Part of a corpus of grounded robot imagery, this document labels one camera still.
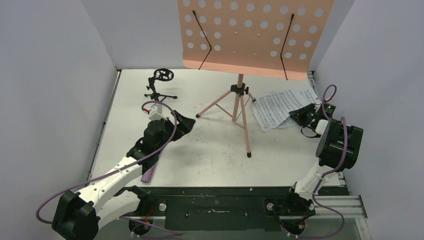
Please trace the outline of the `pink folding music stand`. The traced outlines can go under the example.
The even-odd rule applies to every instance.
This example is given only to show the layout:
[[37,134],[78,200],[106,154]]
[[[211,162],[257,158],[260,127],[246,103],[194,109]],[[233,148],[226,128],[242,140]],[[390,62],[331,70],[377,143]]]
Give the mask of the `pink folding music stand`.
[[302,80],[334,6],[332,0],[179,0],[186,68],[237,74],[232,122],[246,120],[245,75]]

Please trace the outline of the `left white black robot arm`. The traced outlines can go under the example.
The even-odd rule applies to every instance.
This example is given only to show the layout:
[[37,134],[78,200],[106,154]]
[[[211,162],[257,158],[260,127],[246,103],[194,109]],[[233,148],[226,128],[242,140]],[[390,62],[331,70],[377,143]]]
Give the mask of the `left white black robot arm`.
[[66,240],[92,240],[98,231],[119,217],[149,210],[149,194],[127,184],[145,174],[159,160],[163,147],[191,132],[196,121],[177,111],[176,119],[155,119],[134,146],[103,179],[76,192],[65,191],[59,198],[51,228]]

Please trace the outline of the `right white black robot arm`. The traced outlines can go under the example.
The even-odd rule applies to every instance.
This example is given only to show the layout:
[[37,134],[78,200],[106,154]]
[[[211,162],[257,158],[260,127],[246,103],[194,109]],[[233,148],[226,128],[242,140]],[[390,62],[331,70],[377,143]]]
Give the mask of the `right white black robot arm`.
[[319,138],[315,156],[318,158],[304,178],[290,189],[282,207],[290,215],[309,207],[313,196],[336,173],[351,169],[357,162],[364,130],[333,119],[336,107],[329,103],[311,103],[289,112],[290,118],[302,129],[308,128]]

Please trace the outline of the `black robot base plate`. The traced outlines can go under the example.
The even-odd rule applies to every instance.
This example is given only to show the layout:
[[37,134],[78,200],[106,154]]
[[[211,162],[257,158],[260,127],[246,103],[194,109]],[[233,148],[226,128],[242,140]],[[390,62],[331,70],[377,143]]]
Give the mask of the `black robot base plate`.
[[125,187],[141,200],[128,217],[156,220],[175,231],[281,231],[318,215],[319,205],[298,200],[290,187]]

